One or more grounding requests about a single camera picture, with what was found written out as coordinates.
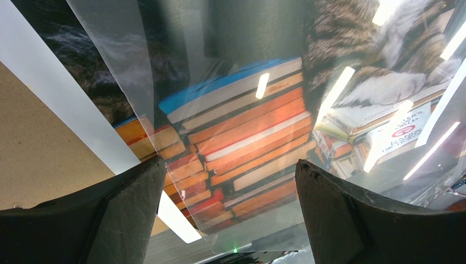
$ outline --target red oval logo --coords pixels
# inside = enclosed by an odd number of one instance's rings
[[[409,132],[411,132],[416,126],[415,125],[410,125],[410,126],[407,126],[405,128],[402,128],[398,131],[396,131],[393,135],[392,135],[392,138],[396,138],[398,136],[402,136],[404,134],[408,134]]]

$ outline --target white border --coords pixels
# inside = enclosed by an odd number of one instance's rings
[[[115,174],[140,161],[10,0],[0,1],[0,61]],[[162,193],[158,216],[186,243],[201,238]]]

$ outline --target plastic sheet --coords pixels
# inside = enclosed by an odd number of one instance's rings
[[[464,174],[461,1],[67,1],[214,252],[309,246],[298,159],[419,206]]]

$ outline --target brown cardboard surface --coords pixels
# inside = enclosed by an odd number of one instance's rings
[[[112,171],[0,63],[0,210],[71,194]]]

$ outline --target cat paw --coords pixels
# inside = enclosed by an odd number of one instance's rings
[[[426,86],[448,83],[453,79],[460,66],[460,59],[450,59],[440,63],[427,77]]]
[[[392,105],[417,94],[426,81],[425,74],[389,73],[359,84],[337,107]]]

